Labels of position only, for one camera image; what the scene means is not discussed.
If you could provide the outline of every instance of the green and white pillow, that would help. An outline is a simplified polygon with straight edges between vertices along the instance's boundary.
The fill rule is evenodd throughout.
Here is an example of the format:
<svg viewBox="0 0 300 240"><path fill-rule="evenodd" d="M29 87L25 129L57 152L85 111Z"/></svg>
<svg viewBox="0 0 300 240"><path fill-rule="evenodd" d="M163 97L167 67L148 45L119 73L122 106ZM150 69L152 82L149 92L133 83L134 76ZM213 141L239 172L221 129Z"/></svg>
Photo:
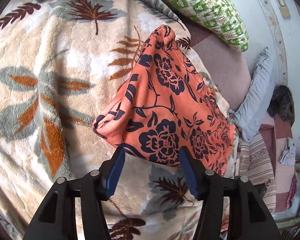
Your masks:
<svg viewBox="0 0 300 240"><path fill-rule="evenodd" d="M182 15L208 28L233 50L248 49L248 34L230 0L163 0Z"/></svg>

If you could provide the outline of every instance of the orange garment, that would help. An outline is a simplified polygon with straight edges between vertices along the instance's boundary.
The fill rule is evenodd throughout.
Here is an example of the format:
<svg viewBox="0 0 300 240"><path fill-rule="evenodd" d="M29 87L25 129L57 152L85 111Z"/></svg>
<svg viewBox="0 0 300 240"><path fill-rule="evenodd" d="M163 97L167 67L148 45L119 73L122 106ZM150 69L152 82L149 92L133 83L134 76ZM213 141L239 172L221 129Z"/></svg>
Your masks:
<svg viewBox="0 0 300 240"><path fill-rule="evenodd" d="M92 128L112 146L168 166L180 166L179 149L187 146L220 175L235 131L166 25L145 41L130 78Z"/></svg>

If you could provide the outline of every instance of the white wall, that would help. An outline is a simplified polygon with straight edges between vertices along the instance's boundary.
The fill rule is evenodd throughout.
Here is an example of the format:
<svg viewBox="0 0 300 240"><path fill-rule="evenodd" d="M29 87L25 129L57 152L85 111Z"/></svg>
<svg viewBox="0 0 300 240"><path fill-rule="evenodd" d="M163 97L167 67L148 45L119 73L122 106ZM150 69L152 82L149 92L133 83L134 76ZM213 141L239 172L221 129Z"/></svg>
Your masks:
<svg viewBox="0 0 300 240"><path fill-rule="evenodd" d="M297 145L297 155L300 156L300 16L294 0L285 1L291 14L290 19L283 19L277 0L270 0L277 15L286 48L288 87L293 96L296 116L292 133Z"/></svg>

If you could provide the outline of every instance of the maroon leaf print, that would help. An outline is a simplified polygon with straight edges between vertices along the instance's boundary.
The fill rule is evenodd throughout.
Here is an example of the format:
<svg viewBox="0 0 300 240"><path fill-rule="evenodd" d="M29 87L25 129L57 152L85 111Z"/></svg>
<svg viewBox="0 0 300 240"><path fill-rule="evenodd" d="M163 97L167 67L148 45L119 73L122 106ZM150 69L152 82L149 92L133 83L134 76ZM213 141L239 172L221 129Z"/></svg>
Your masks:
<svg viewBox="0 0 300 240"><path fill-rule="evenodd" d="M156 187L160 187L162 191L168 191L167 194L161 197L161 204L167 201L172 201L172 203L174 203L177 207L184 202L184 199L187 199L185 194L188 191L188 185L183 178L178 178L177 183L166 180L165 177L159 178L159 180L155 180L154 182L158 184Z"/></svg>
<svg viewBox="0 0 300 240"><path fill-rule="evenodd" d="M190 38L188 38L188 37L181 38L179 40L176 40L176 43L179 47L189 49L189 47L190 47Z"/></svg>
<svg viewBox="0 0 300 240"><path fill-rule="evenodd" d="M109 11L99 11L103 5L95 4L94 7L91 5L91 1L88 0L76 0L77 4L71 2L68 3L74 10L74 13L70 15L77 16L74 20L90 20L96 23L96 35L98 35L98 22L97 20L111 20L115 19L116 13Z"/></svg>
<svg viewBox="0 0 300 240"><path fill-rule="evenodd" d="M3 29L7 24L13 23L15 20L20 18L22 20L26 14L33 14L34 9L39 10L41 6L37 3L27 2L23 6L18 6L18 9L13 10L12 12L6 14L3 18L0 18L0 27Z"/></svg>
<svg viewBox="0 0 300 240"><path fill-rule="evenodd" d="M132 240L133 235L140 236L136 227L145 226L146 222L140 218L126 218L118 221L110 230L112 240Z"/></svg>

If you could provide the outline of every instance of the silver screw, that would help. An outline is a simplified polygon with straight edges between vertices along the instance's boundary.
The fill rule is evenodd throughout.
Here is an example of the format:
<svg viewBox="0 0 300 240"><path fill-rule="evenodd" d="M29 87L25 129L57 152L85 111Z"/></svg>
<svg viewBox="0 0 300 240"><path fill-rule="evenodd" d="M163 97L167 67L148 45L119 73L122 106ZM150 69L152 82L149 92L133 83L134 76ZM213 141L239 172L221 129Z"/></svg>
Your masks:
<svg viewBox="0 0 300 240"><path fill-rule="evenodd" d="M242 182L248 182L249 181L249 179L246 176L240 176L240 180Z"/></svg>
<svg viewBox="0 0 300 240"><path fill-rule="evenodd" d="M93 176L93 177L98 176L99 174L100 174L100 171L98 171L98 170L93 170L93 171L90 172L90 175Z"/></svg>
<svg viewBox="0 0 300 240"><path fill-rule="evenodd" d="M208 176L212 176L214 174L214 171L213 170L206 170L205 173L208 175Z"/></svg>
<svg viewBox="0 0 300 240"><path fill-rule="evenodd" d="M65 181L66 181L66 179L65 179L64 177L60 177L60 178L57 179L57 183L58 183L58 184L62 184L62 183L64 183Z"/></svg>

